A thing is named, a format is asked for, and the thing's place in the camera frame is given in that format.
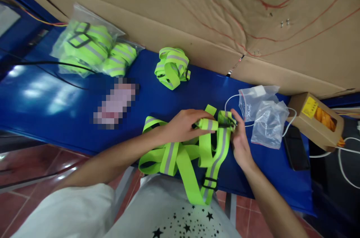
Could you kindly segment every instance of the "cardboard box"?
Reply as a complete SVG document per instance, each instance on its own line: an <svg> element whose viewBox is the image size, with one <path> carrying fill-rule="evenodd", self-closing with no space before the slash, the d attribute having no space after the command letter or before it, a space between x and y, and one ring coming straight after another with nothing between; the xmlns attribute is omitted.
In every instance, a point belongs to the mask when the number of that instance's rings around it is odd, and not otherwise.
<svg viewBox="0 0 360 238"><path fill-rule="evenodd" d="M35 1L59 21L78 2L151 51L179 47L193 65L282 94L360 88L359 0Z"/></svg>
<svg viewBox="0 0 360 238"><path fill-rule="evenodd" d="M337 146L344 129L344 119L342 117L324 105L311 93L293 95L288 107L296 110L297 115L292 124L296 126L301 133L321 149L327 152L333 152L335 150L334 147ZM331 116L336 124L334 132L314 118L317 107ZM294 112L290 110L287 121L291 121L293 117Z"/></svg>

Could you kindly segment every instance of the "right hand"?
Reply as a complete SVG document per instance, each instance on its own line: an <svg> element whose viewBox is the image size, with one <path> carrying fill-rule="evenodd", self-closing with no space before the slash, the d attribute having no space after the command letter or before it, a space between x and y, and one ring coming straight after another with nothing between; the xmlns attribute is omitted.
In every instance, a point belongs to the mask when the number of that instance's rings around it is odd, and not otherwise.
<svg viewBox="0 0 360 238"><path fill-rule="evenodd" d="M231 109L231 113L237 121L236 129L231 135L234 157L242 170L247 171L256 167L256 164L252 158L248 138L246 137L245 123L233 108Z"/></svg>

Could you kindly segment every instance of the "black phone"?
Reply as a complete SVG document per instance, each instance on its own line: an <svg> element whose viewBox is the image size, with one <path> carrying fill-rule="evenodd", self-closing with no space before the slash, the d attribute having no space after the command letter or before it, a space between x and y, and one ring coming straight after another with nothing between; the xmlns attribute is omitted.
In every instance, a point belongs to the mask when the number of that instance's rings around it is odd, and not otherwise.
<svg viewBox="0 0 360 238"><path fill-rule="evenodd" d="M286 155L291 168L295 171L310 169L309 158L306 154L300 130L297 127L291 127L284 136L284 145Z"/></svg>

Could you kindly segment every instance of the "black cable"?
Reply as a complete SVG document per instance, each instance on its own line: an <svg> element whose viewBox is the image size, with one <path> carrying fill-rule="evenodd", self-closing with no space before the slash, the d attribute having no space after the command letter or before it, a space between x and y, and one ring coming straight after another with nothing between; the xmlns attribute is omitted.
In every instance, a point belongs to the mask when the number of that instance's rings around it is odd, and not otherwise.
<svg viewBox="0 0 360 238"><path fill-rule="evenodd" d="M10 56L13 56L13 57L18 58L18 59L20 59L20 60L25 60L25 61L28 62L27 59L25 59L25 58L23 58L23 57L20 57L20 56L17 56L17 55L15 55L15 54L12 54L11 52L9 52L9 51L1 48L1 47L0 47L0 50L3 51L3 52L5 52L5 53L7 53L7 54L9 54ZM56 75L51 74L50 72L48 72L47 70L43 69L41 66L39 66L39 65L37 65L37 64L35 64L35 66L36 66L37 68L41 69L42 71L48 73L49 75L53 76L54 78L57 78L57 79L59 79L59 80L62 80L63 82L65 82L65 83L67 83L67 84L69 84L69 85L71 85L71 86L74 86L74 87L79 88L79 89L82 89L82 90L88 90L87 88L79 87L79 86L77 86L77 85L74 85L74 84L66 81L66 80L63 79L62 77L58 76L56 73L54 73L54 74L56 74Z"/></svg>
<svg viewBox="0 0 360 238"><path fill-rule="evenodd" d="M37 62L20 62L20 63L13 63L13 65L39 65L39 64L60 64L60 65L68 65L68 66L72 66L72 67L77 67L77 68L82 68L85 69L91 73L96 74L95 71L88 69L86 67L83 66L79 66L79 65L73 65L71 63L63 63L63 62L53 62L53 61L37 61Z"/></svg>

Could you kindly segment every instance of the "blue tabletop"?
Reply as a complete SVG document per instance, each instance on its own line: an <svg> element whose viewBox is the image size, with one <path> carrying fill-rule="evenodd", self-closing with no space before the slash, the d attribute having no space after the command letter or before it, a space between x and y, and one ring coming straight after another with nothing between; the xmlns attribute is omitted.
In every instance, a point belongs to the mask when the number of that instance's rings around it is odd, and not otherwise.
<svg viewBox="0 0 360 238"><path fill-rule="evenodd" d="M49 56L60 34L53 29L26 59L55 60ZM143 50L128 71L127 77L140 86L136 101L117 130L100 130L92 124L93 112L101 106L114 87L114 78L103 74L85 79L78 75L61 75L67 81L88 88L82 90L46 74L35 66L20 66L0 82L0 128L68 149L95 155L118 142L142 132L148 115L170 121L180 110L205 109L210 104L224 109L226 100L247 83L189 65L191 79L181 82L174 91L162 85L154 75L159 61L157 53ZM56 65L44 65L57 71ZM287 104L289 98L277 94ZM232 98L227 108L239 110L239 98ZM251 139L252 127L246 128ZM307 153L307 139L303 138ZM290 168L284 145L279 150L251 144L255 162L270 182L295 210L313 214L310 171L295 172ZM194 163L199 181L205 170ZM221 165L218 188L223 191L254 197L244 173L229 152Z"/></svg>

